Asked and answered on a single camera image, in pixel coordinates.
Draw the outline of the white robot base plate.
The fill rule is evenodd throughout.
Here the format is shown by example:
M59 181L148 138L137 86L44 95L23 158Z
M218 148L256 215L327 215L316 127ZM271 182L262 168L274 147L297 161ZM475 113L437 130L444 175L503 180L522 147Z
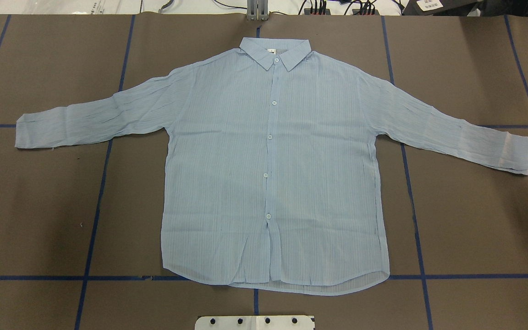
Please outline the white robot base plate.
M314 330L313 316L252 315L200 317L195 330Z

